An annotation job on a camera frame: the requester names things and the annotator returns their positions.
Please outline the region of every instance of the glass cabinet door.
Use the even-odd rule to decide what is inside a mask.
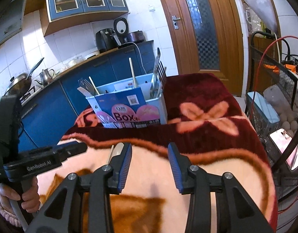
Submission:
[[[125,0],[107,0],[110,10],[128,11]]]
[[[88,11],[109,11],[107,0],[82,0],[83,9]]]
[[[49,0],[51,19],[66,17],[83,12],[81,0]]]

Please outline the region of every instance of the human hand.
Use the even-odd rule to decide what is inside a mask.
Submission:
[[[6,184],[0,183],[0,204],[4,210],[14,215],[9,199],[19,201],[20,195]],[[38,194],[38,180],[33,177],[32,186],[29,190],[22,194],[22,208],[28,213],[34,213],[39,210],[40,201]]]

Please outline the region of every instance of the barcode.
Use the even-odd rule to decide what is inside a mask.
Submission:
[[[138,99],[136,95],[129,95],[127,96],[128,102],[131,106],[139,105]]]
[[[136,126],[136,128],[145,128],[145,127],[147,127],[146,124],[136,124],[135,126]]]

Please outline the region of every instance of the smartphone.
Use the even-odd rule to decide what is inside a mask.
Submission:
[[[292,137],[283,128],[271,133],[269,137],[281,153],[285,151],[292,140]],[[294,151],[287,158],[286,163],[291,170],[298,168],[298,146],[296,146]]]

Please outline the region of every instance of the kettle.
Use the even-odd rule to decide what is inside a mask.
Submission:
[[[50,71],[53,71],[53,75],[50,75],[50,72],[48,71],[48,69],[42,69],[42,72],[39,74],[41,81],[35,80],[37,81],[40,85],[42,86],[47,86],[48,84],[50,84],[50,82],[53,80],[53,76],[55,74],[55,71],[53,69],[51,69]]]

